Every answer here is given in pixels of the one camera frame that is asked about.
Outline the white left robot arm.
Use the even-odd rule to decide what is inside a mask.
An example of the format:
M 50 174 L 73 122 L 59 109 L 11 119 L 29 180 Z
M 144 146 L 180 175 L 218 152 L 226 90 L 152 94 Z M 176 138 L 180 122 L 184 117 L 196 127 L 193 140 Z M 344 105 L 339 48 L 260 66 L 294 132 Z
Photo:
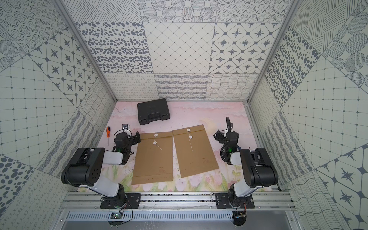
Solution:
M 78 148 L 61 174 L 65 185 L 85 187 L 104 197 L 124 202 L 124 187 L 102 175 L 103 165 L 126 165 L 133 154 L 131 147 L 141 142 L 140 133 L 129 129 L 114 134 L 113 150 Z

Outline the black plastic tool case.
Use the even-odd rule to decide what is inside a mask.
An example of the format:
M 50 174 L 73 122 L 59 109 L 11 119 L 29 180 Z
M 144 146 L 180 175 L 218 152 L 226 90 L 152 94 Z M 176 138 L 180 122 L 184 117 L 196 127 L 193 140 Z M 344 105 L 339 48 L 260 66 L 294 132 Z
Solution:
M 170 119 L 168 103 L 164 98 L 138 103 L 137 109 L 138 121 L 141 125 L 146 125 L 153 121 Z

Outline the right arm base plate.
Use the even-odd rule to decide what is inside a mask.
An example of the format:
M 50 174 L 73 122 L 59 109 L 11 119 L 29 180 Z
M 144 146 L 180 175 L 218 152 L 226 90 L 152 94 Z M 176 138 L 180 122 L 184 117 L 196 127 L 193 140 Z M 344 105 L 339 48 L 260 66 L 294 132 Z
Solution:
M 211 199 L 216 203 L 218 209 L 254 209 L 255 204 L 251 195 L 237 197 L 230 193 L 213 193 Z

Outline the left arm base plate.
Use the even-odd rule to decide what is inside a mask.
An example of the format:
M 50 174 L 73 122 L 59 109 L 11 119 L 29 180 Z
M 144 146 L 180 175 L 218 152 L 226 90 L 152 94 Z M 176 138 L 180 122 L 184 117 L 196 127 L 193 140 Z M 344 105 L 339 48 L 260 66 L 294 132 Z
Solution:
M 128 208 L 138 209 L 141 196 L 141 193 L 127 193 L 123 199 L 102 196 L 100 200 L 100 209 L 121 209 L 125 205 L 127 205 Z

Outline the aluminium mounting rail frame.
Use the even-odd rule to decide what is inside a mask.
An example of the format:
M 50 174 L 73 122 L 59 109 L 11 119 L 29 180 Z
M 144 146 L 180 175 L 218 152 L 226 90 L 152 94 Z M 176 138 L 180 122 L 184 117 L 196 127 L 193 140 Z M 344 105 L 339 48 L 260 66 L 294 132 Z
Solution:
M 242 201 L 231 201 L 227 192 L 127 192 L 122 204 L 94 192 L 68 192 L 61 211 L 295 211 L 289 192 L 281 192 L 278 186 L 271 191 L 261 189 Z

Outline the brown kraft file bag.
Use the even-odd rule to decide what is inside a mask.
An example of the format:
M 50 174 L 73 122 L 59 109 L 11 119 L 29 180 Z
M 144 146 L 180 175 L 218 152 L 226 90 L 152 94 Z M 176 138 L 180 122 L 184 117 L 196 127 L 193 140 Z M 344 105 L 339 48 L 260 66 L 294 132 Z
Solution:
M 172 132 L 143 133 L 140 135 L 132 185 L 173 180 Z
M 203 125 L 177 129 L 172 133 L 182 178 L 219 169 Z

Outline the orange handled screwdriver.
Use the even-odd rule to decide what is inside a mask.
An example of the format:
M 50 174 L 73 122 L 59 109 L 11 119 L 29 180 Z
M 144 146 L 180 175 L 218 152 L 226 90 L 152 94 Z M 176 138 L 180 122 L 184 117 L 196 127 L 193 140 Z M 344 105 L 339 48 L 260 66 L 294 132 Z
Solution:
M 106 127 L 107 146 L 109 146 L 110 133 L 111 133 L 111 127 L 107 126 Z

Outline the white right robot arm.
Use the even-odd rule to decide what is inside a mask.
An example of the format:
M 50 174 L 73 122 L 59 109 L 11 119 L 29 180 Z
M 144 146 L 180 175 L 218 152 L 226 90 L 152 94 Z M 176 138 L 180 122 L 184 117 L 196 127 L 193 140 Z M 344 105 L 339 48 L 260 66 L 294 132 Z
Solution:
M 243 179 L 229 189 L 232 200 L 248 197 L 257 189 L 278 183 L 278 173 L 265 148 L 242 149 L 238 145 L 239 134 L 230 128 L 218 130 L 213 137 L 222 144 L 219 152 L 221 159 L 242 168 Z

